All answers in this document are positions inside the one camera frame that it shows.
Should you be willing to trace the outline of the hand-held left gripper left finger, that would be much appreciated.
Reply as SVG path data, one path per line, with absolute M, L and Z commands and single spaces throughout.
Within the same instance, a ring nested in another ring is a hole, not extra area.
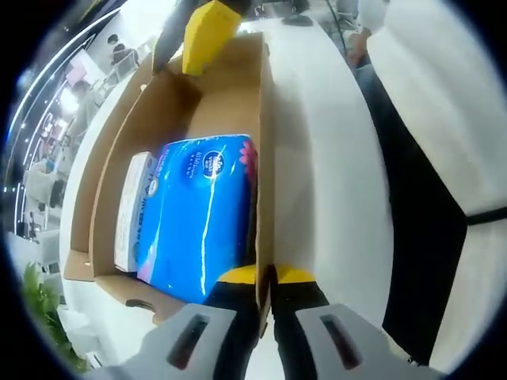
M 143 339 L 122 379 L 243 379 L 258 342 L 254 267 L 225 273 L 203 304 L 189 303 Z

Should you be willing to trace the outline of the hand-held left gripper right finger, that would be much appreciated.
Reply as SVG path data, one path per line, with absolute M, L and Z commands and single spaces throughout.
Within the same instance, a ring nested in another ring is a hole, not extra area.
M 386 336 L 343 304 L 331 304 L 313 275 L 273 269 L 274 337 L 287 379 L 426 379 L 400 359 Z

